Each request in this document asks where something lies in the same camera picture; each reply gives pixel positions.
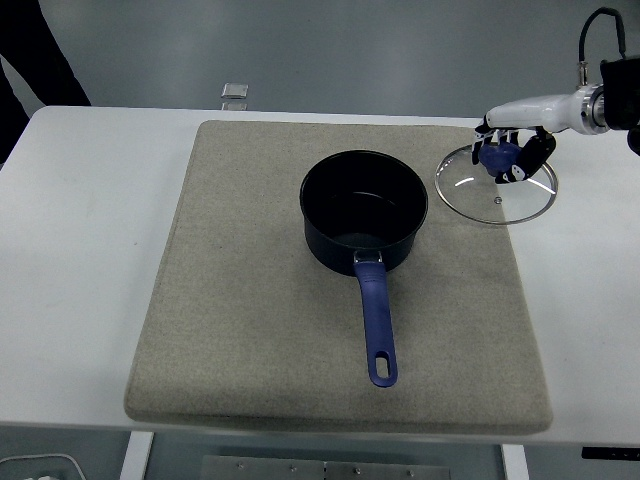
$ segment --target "felt pad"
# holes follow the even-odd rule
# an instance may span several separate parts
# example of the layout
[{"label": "felt pad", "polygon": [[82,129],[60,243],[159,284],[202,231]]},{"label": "felt pad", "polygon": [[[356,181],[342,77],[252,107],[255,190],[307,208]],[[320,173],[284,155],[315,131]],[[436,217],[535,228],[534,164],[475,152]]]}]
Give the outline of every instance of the felt pad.
[{"label": "felt pad", "polygon": [[[528,434],[552,414],[505,227],[451,211],[434,174],[470,129],[201,125],[125,398],[141,421],[306,432]],[[299,189],[334,153],[375,150],[429,194],[388,274],[396,385],[367,374],[355,278],[307,248]]]}]

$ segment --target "blue handle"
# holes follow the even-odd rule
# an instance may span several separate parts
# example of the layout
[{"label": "blue handle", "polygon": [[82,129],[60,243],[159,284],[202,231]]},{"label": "blue handle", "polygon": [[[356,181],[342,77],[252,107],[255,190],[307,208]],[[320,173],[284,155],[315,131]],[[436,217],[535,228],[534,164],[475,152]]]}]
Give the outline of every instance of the blue handle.
[{"label": "blue handle", "polygon": [[[384,263],[379,261],[356,261],[353,269],[362,293],[369,378],[378,387],[390,387],[398,380],[398,365],[396,349],[393,346],[387,272]],[[383,370],[388,375],[379,374],[378,359],[382,359],[381,363],[386,364]]]}]

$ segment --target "person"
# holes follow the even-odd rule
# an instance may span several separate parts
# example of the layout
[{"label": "person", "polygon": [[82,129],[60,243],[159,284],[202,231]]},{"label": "person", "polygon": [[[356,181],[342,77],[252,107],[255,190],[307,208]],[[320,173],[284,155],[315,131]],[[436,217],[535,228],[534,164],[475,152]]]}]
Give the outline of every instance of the person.
[{"label": "person", "polygon": [[[90,106],[38,0],[0,0],[0,56],[45,105]],[[0,168],[29,122],[0,63]]]}]

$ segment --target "black saucepan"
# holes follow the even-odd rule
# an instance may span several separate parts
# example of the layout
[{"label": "black saucepan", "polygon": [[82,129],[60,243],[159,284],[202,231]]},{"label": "black saucepan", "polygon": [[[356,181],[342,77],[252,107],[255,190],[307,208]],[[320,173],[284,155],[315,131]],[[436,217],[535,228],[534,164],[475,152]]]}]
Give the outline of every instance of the black saucepan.
[{"label": "black saucepan", "polygon": [[398,379],[386,272],[409,255],[427,204],[424,184],[411,168],[365,150],[325,158],[300,189],[309,249],[360,284],[369,378],[379,387]]}]

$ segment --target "white table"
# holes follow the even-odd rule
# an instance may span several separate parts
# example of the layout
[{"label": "white table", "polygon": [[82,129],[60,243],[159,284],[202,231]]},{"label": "white table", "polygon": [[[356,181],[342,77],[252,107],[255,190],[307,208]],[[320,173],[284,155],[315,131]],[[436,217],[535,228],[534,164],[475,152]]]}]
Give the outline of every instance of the white table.
[{"label": "white table", "polygon": [[[40,110],[0,171],[0,424],[172,428],[130,420],[123,398],[196,130],[208,119],[477,124]],[[640,444],[640,158],[625,135],[558,134],[556,204],[509,227],[551,395],[551,428],[521,438],[411,438]]]}]

